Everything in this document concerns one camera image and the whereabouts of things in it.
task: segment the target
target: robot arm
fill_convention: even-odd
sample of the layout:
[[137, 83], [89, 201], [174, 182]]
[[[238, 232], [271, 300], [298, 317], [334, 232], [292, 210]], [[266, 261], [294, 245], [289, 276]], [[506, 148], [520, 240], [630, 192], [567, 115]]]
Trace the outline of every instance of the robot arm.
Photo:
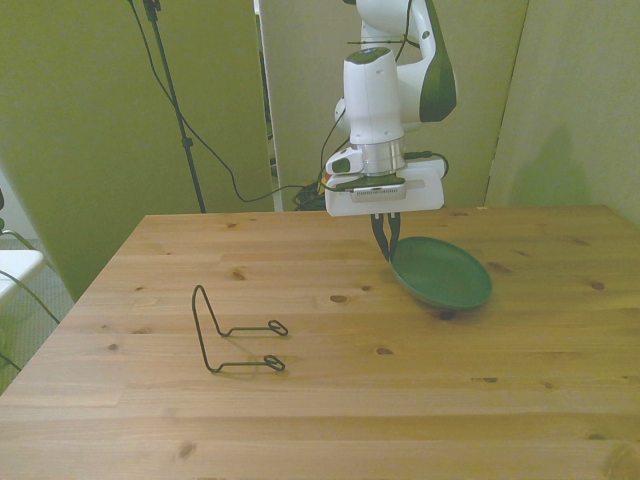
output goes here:
[[[443, 120], [456, 105], [455, 79], [431, 0], [357, 0], [367, 48], [344, 62], [344, 101], [336, 118], [351, 147], [326, 164], [331, 215], [395, 213], [440, 208], [441, 160], [407, 164], [404, 134]], [[389, 42], [409, 38], [422, 60], [396, 66]]]

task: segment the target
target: green dish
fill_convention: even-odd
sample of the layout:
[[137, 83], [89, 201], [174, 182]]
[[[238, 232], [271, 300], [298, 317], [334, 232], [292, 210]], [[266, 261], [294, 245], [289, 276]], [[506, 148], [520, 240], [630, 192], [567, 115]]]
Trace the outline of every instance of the green dish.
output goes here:
[[466, 310], [491, 296], [491, 278], [482, 264], [461, 248], [435, 238], [400, 240], [391, 268], [412, 295], [436, 307]]

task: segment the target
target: green wall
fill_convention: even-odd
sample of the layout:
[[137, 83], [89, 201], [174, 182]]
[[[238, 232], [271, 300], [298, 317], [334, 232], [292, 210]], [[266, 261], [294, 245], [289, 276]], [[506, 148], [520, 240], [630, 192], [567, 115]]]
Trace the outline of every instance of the green wall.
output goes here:
[[[252, 1], [162, 7], [183, 114], [237, 173], [242, 193], [267, 193]], [[199, 211], [175, 115], [125, 0], [3, 2], [0, 45], [0, 161], [77, 299], [145, 214]], [[210, 212], [273, 209], [269, 198], [235, 199], [216, 160], [199, 145], [194, 156]]]
[[487, 205], [606, 204], [640, 225], [640, 3], [531, 0]]

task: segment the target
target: microphone stand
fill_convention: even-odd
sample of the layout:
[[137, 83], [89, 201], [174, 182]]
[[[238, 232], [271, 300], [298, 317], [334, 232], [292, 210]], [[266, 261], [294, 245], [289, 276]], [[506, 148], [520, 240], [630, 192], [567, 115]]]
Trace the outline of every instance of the microphone stand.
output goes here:
[[156, 11], [160, 11], [160, 0], [143, 0], [144, 9], [147, 12], [147, 18], [153, 26], [153, 33], [156, 37], [156, 43], [158, 44], [158, 50], [160, 51], [160, 57], [162, 58], [162, 66], [164, 67], [164, 73], [167, 77], [167, 83], [169, 85], [169, 92], [171, 94], [171, 103], [176, 111], [176, 118], [178, 119], [178, 126], [180, 127], [180, 134], [182, 135], [182, 146], [184, 152], [187, 155], [187, 162], [189, 163], [189, 170], [191, 171], [191, 179], [193, 180], [193, 187], [196, 190], [196, 196], [198, 197], [198, 205], [200, 206], [201, 213], [207, 213], [204, 200], [202, 199], [202, 191], [200, 190], [200, 184], [198, 182], [198, 176], [196, 174], [196, 166], [193, 161], [193, 155], [191, 154], [191, 147], [193, 146], [193, 140], [187, 136], [184, 129], [184, 121], [182, 119], [182, 113], [178, 106], [178, 97], [176, 91], [173, 88], [173, 81], [171, 80], [171, 72], [169, 71], [169, 63], [167, 62], [167, 56], [164, 53], [164, 47], [162, 46], [162, 39], [160, 38], [160, 30], [158, 30], [158, 14]]

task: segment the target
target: wooden tabletop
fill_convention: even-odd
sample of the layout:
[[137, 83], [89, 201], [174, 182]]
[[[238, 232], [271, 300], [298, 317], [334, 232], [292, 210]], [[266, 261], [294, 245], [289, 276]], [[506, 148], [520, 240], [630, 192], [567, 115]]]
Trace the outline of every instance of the wooden tabletop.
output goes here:
[[[429, 307], [369, 219], [145, 218], [0, 397], [0, 479], [640, 478], [640, 233], [606, 207], [403, 214], [494, 284]], [[223, 329], [214, 375], [191, 313]]]

